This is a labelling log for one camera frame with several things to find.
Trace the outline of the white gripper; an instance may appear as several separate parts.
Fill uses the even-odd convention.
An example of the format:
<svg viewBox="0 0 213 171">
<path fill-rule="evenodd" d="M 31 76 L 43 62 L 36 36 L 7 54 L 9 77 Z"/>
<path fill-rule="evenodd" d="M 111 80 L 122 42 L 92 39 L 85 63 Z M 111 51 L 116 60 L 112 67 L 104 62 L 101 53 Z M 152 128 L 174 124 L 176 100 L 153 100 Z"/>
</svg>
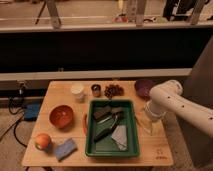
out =
<svg viewBox="0 0 213 171">
<path fill-rule="evenodd" d="M 144 112 L 146 115 L 145 128 L 149 134 L 153 133 L 153 124 L 160 121 L 166 114 L 164 107 L 155 103 L 154 101 L 148 101 L 145 104 Z"/>
</svg>

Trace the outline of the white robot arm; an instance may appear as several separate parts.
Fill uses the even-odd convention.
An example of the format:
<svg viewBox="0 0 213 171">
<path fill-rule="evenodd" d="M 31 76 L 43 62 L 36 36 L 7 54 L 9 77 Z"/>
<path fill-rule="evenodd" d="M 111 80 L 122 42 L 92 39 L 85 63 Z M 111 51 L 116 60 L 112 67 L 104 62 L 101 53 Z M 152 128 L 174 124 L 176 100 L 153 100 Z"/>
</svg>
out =
<svg viewBox="0 0 213 171">
<path fill-rule="evenodd" d="M 168 111 L 174 112 L 194 127 L 213 138 L 213 109 L 191 102 L 181 96 L 183 87 L 177 80 L 155 85 L 144 112 L 152 122 L 160 120 Z"/>
</svg>

